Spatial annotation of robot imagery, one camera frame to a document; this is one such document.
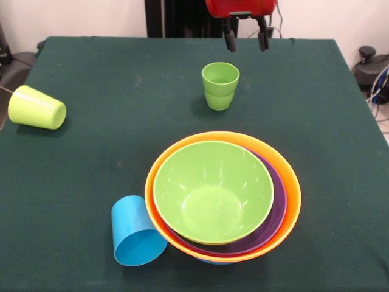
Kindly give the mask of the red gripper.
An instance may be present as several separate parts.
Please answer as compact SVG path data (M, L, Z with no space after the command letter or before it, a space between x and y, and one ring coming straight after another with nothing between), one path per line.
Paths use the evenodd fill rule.
M267 22L264 16L272 14L277 5L277 0L206 0L205 3L213 17L258 16L256 20L259 26L260 51L265 52L269 49ZM235 52L237 49L235 39L238 31L238 20L233 18L223 19L222 27L227 49Z

